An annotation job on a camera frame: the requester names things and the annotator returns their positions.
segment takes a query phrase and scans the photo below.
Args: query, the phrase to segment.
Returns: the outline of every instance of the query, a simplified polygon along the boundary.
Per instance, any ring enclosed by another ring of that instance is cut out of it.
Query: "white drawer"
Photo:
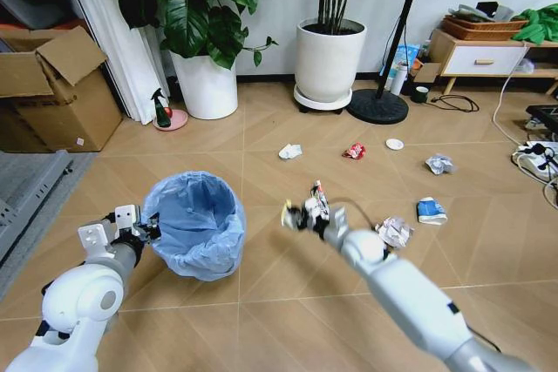
[[[527,47],[476,47],[458,45],[447,61],[443,75],[507,76]]]

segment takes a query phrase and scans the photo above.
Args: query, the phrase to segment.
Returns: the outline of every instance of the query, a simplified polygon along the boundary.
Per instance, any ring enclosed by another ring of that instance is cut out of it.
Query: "blue trash bag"
[[[246,217],[223,179],[208,172],[163,179],[146,196],[143,221],[155,213],[161,237],[153,250],[175,273],[216,281],[240,265]]]

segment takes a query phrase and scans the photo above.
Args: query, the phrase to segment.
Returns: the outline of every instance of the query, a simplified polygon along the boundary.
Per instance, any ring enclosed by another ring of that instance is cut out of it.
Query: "pink saucer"
[[[153,120],[153,125],[155,126],[155,128],[161,131],[174,131],[186,125],[187,121],[188,121],[187,113],[181,111],[180,109],[173,109],[173,116],[171,117],[171,126],[168,126],[167,128],[162,128],[157,125],[157,119]]]

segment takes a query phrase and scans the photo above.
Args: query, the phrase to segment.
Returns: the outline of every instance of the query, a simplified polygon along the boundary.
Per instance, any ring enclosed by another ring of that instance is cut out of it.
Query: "white plant pot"
[[[236,64],[228,70],[210,56],[184,58],[171,52],[171,58],[190,115],[218,119],[236,111]]]
[[[366,27],[344,19],[342,27],[357,33],[323,35],[304,29],[315,23],[317,19],[307,19],[296,28],[296,86],[306,98],[335,102],[349,94],[355,81]]]

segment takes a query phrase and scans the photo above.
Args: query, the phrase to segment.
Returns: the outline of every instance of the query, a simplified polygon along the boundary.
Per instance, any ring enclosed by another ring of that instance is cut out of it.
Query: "drawer handle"
[[[490,65],[494,64],[494,60],[474,60],[474,65]]]

